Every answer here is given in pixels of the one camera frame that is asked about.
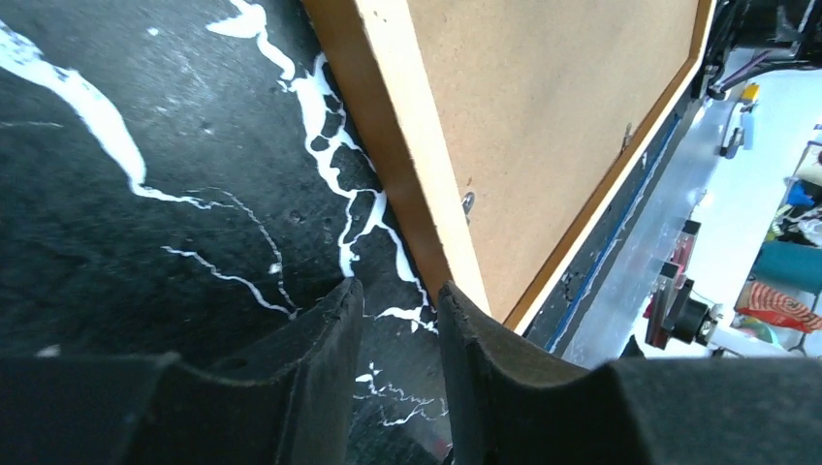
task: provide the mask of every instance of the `wooden frame edge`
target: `wooden frame edge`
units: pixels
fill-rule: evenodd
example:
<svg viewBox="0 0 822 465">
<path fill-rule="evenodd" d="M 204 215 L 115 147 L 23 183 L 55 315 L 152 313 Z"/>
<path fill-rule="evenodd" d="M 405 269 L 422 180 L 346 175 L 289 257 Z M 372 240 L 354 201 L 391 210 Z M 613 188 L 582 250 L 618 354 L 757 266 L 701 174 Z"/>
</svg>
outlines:
<svg viewBox="0 0 822 465">
<path fill-rule="evenodd" d="M 616 158 L 571 227 L 559 240 L 545 264 L 520 297 L 520 301 L 508 315 L 504 325 L 515 333 L 522 335 L 528 329 L 540 307 L 548 298 L 548 294 L 559 282 L 561 273 L 583 246 L 628 173 L 639 161 L 651 139 L 659 131 L 662 122 L 696 76 L 705 54 L 715 7 L 716 0 L 700 0 L 694 19 L 694 32 L 688 58 L 637 128 L 630 144 Z"/>
<path fill-rule="evenodd" d="M 454 281 L 490 315 L 408 4 L 302 3 L 426 288 Z"/>
</svg>

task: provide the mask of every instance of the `yellow object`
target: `yellow object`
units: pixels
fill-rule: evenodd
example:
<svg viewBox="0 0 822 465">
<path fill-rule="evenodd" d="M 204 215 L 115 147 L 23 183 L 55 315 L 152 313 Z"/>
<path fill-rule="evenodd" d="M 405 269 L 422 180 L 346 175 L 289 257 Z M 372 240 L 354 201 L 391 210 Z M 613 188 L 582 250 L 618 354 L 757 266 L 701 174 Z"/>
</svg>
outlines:
<svg viewBox="0 0 822 465">
<path fill-rule="evenodd" d="M 750 84 L 745 88 L 743 95 L 740 97 L 740 102 L 744 104 L 752 104 L 759 98 L 759 84 Z"/>
</svg>

